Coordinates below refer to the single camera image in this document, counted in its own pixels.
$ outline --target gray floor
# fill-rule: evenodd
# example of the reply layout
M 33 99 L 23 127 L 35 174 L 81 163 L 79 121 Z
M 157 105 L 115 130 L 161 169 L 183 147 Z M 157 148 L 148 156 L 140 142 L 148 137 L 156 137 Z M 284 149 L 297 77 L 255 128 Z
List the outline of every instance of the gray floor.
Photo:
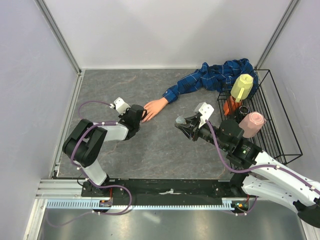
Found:
M 83 102 L 111 103 L 121 97 L 129 104 L 144 106 L 161 98 L 167 88 L 192 72 L 192 69 L 87 70 L 70 131 L 80 121 L 77 112 Z M 111 178 L 230 179 L 232 175 L 221 164 L 213 145 L 202 139 L 192 142 L 174 127 L 177 116 L 194 115 L 195 107 L 201 102 L 213 106 L 215 111 L 210 121 L 219 125 L 221 117 L 217 97 L 217 92 L 204 89 L 181 95 L 151 121 L 141 124 L 134 138 L 105 143 L 98 156 L 101 166 Z M 84 106 L 81 114 L 93 122 L 118 119 L 115 110 L 98 103 Z M 58 176 L 79 176 L 79 171 L 64 154 Z
M 87 211 L 50 209 L 48 219 L 59 225 Z M 40 234 L 39 240 L 306 240 L 297 215 L 267 201 L 258 201 L 252 212 L 238 217 L 214 210 L 88 214 L 59 228 L 43 221 Z

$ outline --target mug handle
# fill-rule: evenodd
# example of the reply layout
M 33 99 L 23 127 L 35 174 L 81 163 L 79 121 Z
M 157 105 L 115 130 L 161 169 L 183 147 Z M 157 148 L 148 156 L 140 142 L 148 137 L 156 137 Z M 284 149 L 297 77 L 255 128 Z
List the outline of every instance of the mug handle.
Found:
M 235 99 L 235 102 L 236 102 L 236 103 L 238 103 L 238 102 L 241 101 L 241 98 L 242 98 L 242 95 L 244 94 L 244 91 L 245 91 L 245 88 L 242 87 L 242 88 L 240 89 L 240 92 L 239 92 L 238 96 L 237 96 L 236 99 Z

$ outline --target wall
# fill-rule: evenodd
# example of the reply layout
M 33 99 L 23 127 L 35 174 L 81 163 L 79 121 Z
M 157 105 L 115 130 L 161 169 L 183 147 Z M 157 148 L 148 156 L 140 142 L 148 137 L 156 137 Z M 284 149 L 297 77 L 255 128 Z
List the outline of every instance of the wall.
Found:
M 33 0 L 0 1 L 0 232 L 23 238 L 76 73 Z
M 273 74 L 302 147 L 303 156 L 289 167 L 317 181 L 320 181 L 319 8 L 318 0 L 298 4 L 262 66 Z M 289 145 L 286 134 L 281 137 Z
M 82 68 L 255 65 L 290 0 L 45 0 Z

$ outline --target blue plaid shirt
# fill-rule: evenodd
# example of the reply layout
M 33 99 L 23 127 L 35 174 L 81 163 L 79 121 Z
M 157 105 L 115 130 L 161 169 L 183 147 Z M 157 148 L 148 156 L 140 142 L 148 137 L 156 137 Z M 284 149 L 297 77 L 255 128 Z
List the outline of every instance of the blue plaid shirt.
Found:
M 194 73 L 185 76 L 176 85 L 168 88 L 163 94 L 169 103 L 178 99 L 180 94 L 188 94 L 205 88 L 209 91 L 231 90 L 236 79 L 241 74 L 249 74 L 253 77 L 253 87 L 249 95 L 258 89 L 259 79 L 253 66 L 246 58 L 240 60 L 226 61 L 223 65 L 209 66 L 206 62 Z

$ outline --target sleeve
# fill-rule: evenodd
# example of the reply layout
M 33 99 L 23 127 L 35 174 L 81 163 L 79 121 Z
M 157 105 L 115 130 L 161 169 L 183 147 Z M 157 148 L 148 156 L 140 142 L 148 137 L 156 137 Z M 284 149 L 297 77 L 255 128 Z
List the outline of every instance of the sleeve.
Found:
M 181 94 L 188 94 L 197 91 L 203 86 L 201 78 L 208 74 L 209 65 L 204 62 L 201 69 L 180 79 L 176 85 L 170 87 L 162 95 L 170 104 L 178 99 Z

